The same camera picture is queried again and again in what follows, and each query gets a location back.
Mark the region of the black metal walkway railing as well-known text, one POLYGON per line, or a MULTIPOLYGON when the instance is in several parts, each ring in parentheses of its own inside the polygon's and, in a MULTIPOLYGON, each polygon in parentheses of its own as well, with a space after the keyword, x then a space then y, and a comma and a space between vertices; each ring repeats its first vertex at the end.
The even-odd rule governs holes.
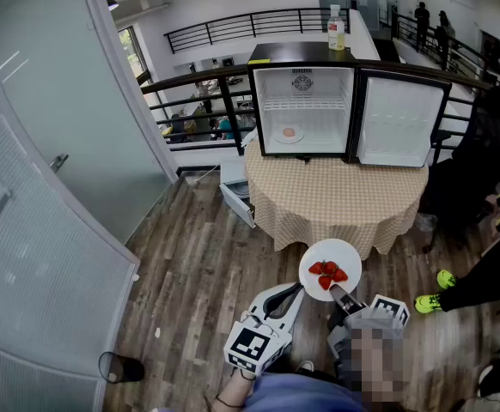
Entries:
POLYGON ((429 26, 425 45, 417 49, 417 23, 416 19, 402 15, 397 7, 390 9, 390 28, 392 37, 411 47, 416 53, 427 57, 432 63, 442 70, 500 85, 500 40, 488 33, 480 34, 479 49, 475 50, 463 41, 456 39, 455 34, 452 44, 448 48, 448 55, 443 57, 437 49, 435 38, 436 27, 429 26))

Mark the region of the beige checkered tablecloth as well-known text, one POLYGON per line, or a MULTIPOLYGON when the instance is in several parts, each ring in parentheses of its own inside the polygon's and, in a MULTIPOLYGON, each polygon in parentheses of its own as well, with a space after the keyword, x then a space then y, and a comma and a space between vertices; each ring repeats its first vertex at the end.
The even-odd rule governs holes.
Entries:
POLYGON ((372 250, 388 254, 411 228, 429 177, 428 167, 264 157, 258 141, 247 145, 245 162, 254 220, 275 250, 341 239, 361 259, 372 250))

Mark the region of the window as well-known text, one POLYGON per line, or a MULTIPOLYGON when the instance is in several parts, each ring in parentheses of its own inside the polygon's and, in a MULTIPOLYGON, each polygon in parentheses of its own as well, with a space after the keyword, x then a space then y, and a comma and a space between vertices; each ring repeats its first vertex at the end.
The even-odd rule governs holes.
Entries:
POLYGON ((141 47, 133 27, 126 27, 118 31, 123 50, 135 77, 148 70, 141 47))

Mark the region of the black wrist band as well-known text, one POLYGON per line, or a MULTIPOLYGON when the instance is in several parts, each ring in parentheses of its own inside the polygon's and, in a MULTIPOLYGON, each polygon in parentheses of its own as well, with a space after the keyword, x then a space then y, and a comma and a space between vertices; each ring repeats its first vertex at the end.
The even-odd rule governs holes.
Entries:
POLYGON ((222 404, 223 406, 227 407, 227 408, 231 408, 231 409, 241 409, 243 408, 244 404, 240 404, 240 405, 233 405, 233 404, 229 404, 229 403, 226 403, 225 401, 223 401, 220 397, 219 397, 219 394, 215 395, 215 400, 216 402, 219 402, 220 404, 222 404))

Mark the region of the person's left forearm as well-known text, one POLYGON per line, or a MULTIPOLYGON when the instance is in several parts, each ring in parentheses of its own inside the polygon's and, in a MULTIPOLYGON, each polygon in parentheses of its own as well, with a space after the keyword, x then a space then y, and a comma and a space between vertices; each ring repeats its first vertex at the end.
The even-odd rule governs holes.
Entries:
MULTIPOLYGON (((235 368, 229 382, 218 393, 219 397, 226 403, 233 405, 245 404, 250 395, 256 376, 246 370, 235 368)), ((231 409, 216 402, 215 398, 209 406, 209 412, 241 412, 241 409, 231 409)))

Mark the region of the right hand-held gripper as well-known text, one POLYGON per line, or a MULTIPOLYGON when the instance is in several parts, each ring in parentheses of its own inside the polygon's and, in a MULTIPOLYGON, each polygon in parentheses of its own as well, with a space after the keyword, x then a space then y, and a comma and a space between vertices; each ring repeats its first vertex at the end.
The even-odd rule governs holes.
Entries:
POLYGON ((403 337, 410 318, 404 302, 377 294, 367 306, 338 284, 333 284, 329 293, 336 306, 327 323, 329 335, 326 342, 335 360, 344 359, 344 354, 351 348, 351 340, 357 339, 358 331, 378 331, 379 338, 387 340, 403 337))

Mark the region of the white cabinet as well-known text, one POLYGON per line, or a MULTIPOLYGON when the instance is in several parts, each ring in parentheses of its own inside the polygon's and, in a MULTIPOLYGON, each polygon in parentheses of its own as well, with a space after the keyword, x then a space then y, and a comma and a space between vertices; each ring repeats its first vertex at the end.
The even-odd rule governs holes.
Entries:
POLYGON ((220 163, 220 190, 226 204, 250 227, 255 228, 249 205, 249 185, 243 157, 225 158, 220 163))

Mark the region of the black mini fridge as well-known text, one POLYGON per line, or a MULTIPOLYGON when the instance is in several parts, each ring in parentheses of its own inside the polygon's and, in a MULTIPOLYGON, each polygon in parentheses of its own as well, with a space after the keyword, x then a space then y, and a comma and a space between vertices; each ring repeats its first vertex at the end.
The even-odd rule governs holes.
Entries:
POLYGON ((247 65, 263 156, 340 158, 382 167, 423 167, 445 112, 452 84, 350 67, 351 51, 320 42, 259 44, 247 65), (335 97, 344 110, 265 111, 271 97, 335 97), (282 125, 304 131, 297 143, 273 138, 282 125))

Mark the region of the person's right forearm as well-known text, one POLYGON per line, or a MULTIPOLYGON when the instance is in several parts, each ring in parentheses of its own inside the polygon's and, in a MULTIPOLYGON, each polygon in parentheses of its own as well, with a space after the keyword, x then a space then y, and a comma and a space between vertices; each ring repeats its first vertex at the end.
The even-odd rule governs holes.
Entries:
POLYGON ((402 341, 379 329, 351 332, 351 390, 368 412, 398 412, 405 388, 402 341))

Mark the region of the clear bottle yellow liquid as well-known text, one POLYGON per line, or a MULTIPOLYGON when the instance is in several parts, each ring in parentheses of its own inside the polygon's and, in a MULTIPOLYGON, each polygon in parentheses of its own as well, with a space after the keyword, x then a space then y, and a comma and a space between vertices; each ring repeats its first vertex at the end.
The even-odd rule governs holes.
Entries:
POLYGON ((330 5, 330 18, 327 22, 328 48, 332 51, 342 51, 345 48, 345 22, 340 15, 340 6, 330 5))

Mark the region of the frosted glass panel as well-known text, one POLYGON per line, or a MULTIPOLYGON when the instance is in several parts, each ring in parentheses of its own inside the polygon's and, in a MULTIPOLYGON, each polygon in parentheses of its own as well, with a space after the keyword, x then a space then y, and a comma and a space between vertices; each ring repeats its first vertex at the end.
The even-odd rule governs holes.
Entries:
POLYGON ((133 264, 66 205, 0 109, 0 412, 99 412, 133 264))

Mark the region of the white plate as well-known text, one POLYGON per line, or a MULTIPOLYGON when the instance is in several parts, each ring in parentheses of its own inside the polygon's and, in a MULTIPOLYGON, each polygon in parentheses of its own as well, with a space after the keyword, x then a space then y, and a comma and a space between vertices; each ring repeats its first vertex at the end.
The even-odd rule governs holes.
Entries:
POLYGON ((360 281, 362 262, 357 250, 341 239, 323 239, 311 245, 303 254, 299 265, 299 281, 313 299, 330 302, 333 298, 319 283, 319 276, 309 271, 315 263, 334 262, 348 276, 339 286, 350 294, 360 281))
POLYGON ((300 142, 304 138, 304 131, 296 125, 282 125, 277 130, 273 132, 273 138, 283 144, 293 144, 300 142), (292 128, 295 130, 296 134, 294 137, 283 136, 284 128, 292 128))

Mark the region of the frosted glass door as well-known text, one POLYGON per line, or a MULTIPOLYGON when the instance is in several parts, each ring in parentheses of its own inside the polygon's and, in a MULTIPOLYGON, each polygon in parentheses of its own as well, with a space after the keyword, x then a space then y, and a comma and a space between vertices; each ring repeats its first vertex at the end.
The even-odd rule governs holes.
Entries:
POLYGON ((0 0, 0 83, 43 159, 125 243, 170 179, 101 43, 87 0, 0 0))

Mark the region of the black railing wooden handrail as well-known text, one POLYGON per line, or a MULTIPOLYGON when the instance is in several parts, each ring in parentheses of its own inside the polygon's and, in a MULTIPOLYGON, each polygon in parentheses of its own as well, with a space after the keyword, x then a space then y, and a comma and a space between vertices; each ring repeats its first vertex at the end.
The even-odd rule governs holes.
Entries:
MULTIPOLYGON (((353 59, 350 61, 350 67, 356 67, 359 70, 373 70, 380 71, 384 74, 386 73, 394 73, 396 76, 412 76, 419 78, 428 78, 432 79, 434 82, 451 82, 455 85, 459 85, 465 88, 469 88, 475 91, 475 94, 486 94, 486 92, 492 89, 493 85, 488 82, 482 82, 478 80, 473 80, 468 77, 458 76, 454 73, 447 72, 445 70, 436 70, 432 68, 427 68, 424 66, 417 66, 412 64, 397 64, 395 62, 383 62, 383 61, 373 61, 373 60, 362 60, 362 59, 353 59)), ((218 118, 227 116, 230 122, 230 129, 225 132, 234 133, 234 139, 224 140, 224 141, 214 141, 214 142, 196 142, 194 145, 190 146, 189 143, 181 142, 181 143, 172 143, 169 144, 169 150, 172 152, 180 152, 180 151, 196 151, 196 150, 207 150, 207 149, 215 149, 215 148, 236 148, 238 155, 244 155, 244 149, 241 144, 241 133, 251 131, 251 127, 242 127, 240 128, 236 123, 236 115, 237 114, 251 114, 255 113, 255 117, 257 120, 257 113, 254 109, 249 109, 246 111, 242 111, 241 109, 237 109, 234 107, 233 98, 242 95, 251 94, 251 89, 244 90, 235 90, 230 91, 229 85, 227 83, 227 79, 231 76, 248 76, 247 65, 235 65, 228 66, 217 70, 206 70, 200 71, 196 73, 190 73, 188 75, 176 76, 174 78, 169 78, 167 80, 161 82, 155 82, 150 84, 149 86, 140 86, 143 94, 158 94, 158 92, 165 91, 172 88, 178 88, 185 85, 191 85, 198 82, 204 82, 208 80, 217 80, 219 84, 220 94, 213 94, 204 97, 194 97, 194 98, 185 98, 180 100, 169 101, 162 104, 157 104, 155 106, 151 106, 149 109, 160 110, 166 109, 170 106, 179 106, 185 104, 193 104, 200 103, 204 100, 217 100, 221 99, 223 101, 224 108, 223 110, 215 111, 213 113, 206 113, 202 116, 192 115, 185 116, 180 118, 168 118, 161 121, 156 121, 157 124, 173 124, 175 122, 184 122, 186 120, 191 119, 204 119, 204 118, 218 118)), ((468 116, 458 115, 458 114, 449 114, 443 113, 440 116, 441 119, 453 119, 462 122, 470 122, 471 113, 468 116)), ((174 133, 171 137, 193 137, 193 136, 201 136, 201 135, 216 135, 219 133, 219 130, 205 130, 199 132, 181 132, 174 133)), ((464 136, 464 132, 455 131, 455 130, 445 130, 434 131, 433 135, 433 148, 438 153, 442 150, 454 150, 456 147, 451 145, 443 144, 442 142, 446 139, 449 139, 453 136, 464 136)))

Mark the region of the person's blue shirt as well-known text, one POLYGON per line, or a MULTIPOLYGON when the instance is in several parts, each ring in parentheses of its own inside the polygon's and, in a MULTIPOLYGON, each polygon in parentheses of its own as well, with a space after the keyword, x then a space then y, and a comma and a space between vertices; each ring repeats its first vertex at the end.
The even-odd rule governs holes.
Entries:
POLYGON ((367 412, 360 399, 340 385, 294 373, 267 373, 257 379, 242 412, 367 412))

